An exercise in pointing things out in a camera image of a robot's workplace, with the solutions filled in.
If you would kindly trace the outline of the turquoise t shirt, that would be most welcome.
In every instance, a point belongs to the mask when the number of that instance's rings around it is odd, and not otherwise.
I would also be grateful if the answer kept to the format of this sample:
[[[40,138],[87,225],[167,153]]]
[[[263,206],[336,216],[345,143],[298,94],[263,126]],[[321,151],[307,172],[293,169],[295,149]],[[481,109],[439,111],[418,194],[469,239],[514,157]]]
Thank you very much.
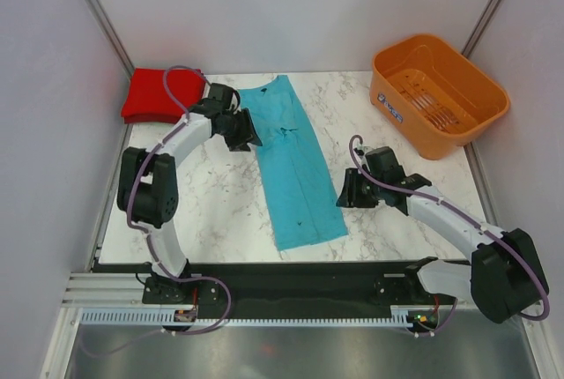
[[[321,146],[288,76],[243,89],[240,96],[262,142],[256,156],[277,249],[346,235]]]

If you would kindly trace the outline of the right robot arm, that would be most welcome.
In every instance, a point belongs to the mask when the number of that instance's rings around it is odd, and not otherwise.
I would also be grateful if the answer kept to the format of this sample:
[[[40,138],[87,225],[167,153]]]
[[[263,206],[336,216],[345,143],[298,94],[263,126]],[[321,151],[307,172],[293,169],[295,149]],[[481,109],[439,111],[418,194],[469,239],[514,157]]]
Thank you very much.
[[[443,294],[474,304],[494,323],[512,316],[543,321],[550,313],[549,285],[534,242],[520,228],[506,231],[447,199],[426,177],[407,175],[388,146],[364,146],[352,138],[353,162],[336,202],[341,208],[386,204],[421,222],[454,246],[465,264],[428,257],[404,280],[413,302]]]

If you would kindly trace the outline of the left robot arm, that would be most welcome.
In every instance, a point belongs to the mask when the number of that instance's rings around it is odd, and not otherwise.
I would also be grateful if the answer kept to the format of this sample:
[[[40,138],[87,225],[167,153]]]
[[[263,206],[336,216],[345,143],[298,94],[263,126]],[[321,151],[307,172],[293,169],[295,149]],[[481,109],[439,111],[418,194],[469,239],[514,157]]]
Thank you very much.
[[[262,144],[239,92],[212,83],[198,103],[151,149],[128,147],[122,153],[116,203],[127,226],[140,232],[149,249],[152,271],[165,278],[163,293],[184,302],[193,293],[188,259],[174,227],[180,197],[177,168],[215,136],[223,137],[231,152],[248,152]]]

